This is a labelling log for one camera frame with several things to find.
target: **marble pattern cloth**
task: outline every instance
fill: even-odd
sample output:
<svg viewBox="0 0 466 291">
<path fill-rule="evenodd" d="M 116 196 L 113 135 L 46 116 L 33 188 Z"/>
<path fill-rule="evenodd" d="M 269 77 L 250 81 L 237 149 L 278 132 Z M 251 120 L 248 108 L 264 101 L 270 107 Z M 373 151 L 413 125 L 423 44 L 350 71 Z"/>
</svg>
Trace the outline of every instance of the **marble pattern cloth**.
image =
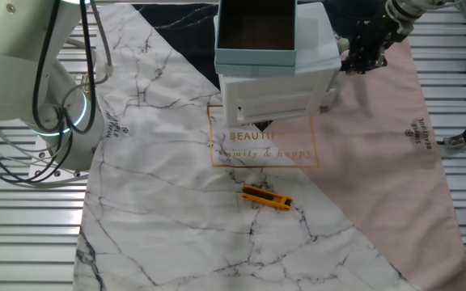
<svg viewBox="0 0 466 291">
<path fill-rule="evenodd" d="M 419 290 L 300 169 L 211 167 L 218 89 L 132 6 L 100 12 L 115 74 L 98 88 L 107 130 L 75 290 Z M 241 200 L 245 183 L 292 196 L 293 209 Z"/>
</svg>

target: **open box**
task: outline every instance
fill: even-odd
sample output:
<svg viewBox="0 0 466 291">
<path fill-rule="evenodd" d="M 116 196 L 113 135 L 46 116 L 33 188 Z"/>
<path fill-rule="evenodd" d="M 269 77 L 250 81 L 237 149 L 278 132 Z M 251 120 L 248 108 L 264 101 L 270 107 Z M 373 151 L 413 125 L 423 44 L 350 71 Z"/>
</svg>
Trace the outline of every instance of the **open box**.
<svg viewBox="0 0 466 291">
<path fill-rule="evenodd" d="M 257 75 L 257 66 L 273 66 L 276 75 L 293 74 L 296 6 L 296 0 L 221 0 L 215 40 L 217 73 Z"/>
</svg>

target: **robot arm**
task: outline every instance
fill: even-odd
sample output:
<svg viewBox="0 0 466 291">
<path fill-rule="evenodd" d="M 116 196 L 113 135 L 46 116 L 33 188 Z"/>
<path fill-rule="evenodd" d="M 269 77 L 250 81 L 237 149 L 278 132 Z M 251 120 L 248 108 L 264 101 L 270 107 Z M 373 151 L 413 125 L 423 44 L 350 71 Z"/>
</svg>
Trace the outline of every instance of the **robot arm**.
<svg viewBox="0 0 466 291">
<path fill-rule="evenodd" d="M 359 22 L 358 31 L 350 42 L 348 57 L 341 71 L 364 74 L 386 66 L 384 51 L 402 42 L 412 31 L 413 24 L 427 10 L 447 7 L 447 0 L 387 0 L 370 21 Z"/>
</svg>

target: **yellow object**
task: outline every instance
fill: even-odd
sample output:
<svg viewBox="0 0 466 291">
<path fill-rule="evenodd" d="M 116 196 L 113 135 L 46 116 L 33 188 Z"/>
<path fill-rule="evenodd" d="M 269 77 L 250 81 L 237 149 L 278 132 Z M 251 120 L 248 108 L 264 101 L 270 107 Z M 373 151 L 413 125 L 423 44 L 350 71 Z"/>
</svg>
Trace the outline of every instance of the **yellow object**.
<svg viewBox="0 0 466 291">
<path fill-rule="evenodd" d="M 278 209 L 290 210 L 290 202 L 292 198 L 255 188 L 252 186 L 244 185 L 242 186 L 242 193 L 240 195 L 243 198 L 253 200 L 265 205 L 273 206 Z"/>
</svg>

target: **metal table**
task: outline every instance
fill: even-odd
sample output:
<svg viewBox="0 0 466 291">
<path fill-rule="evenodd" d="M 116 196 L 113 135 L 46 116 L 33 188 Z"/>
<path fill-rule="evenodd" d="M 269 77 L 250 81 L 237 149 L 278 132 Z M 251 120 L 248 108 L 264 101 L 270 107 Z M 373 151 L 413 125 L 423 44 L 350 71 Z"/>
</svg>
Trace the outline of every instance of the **metal table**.
<svg viewBox="0 0 466 291">
<path fill-rule="evenodd" d="M 92 15 L 90 23 L 94 38 Z M 409 42 L 434 132 L 441 140 L 466 128 L 466 23 L 457 9 L 447 8 L 425 14 L 415 28 Z M 72 37 L 82 36 L 82 28 L 76 27 Z M 81 49 L 66 46 L 58 58 L 77 79 L 87 71 Z M 14 143 L 34 148 L 37 136 L 20 121 L 0 125 Z M 1 148 L 4 154 L 26 159 L 8 145 Z M 6 164 L 28 175 L 26 167 Z M 443 154 L 443 164 L 466 246 L 466 152 Z M 0 290 L 72 290 L 85 189 L 86 181 L 31 191 L 0 180 Z"/>
</svg>

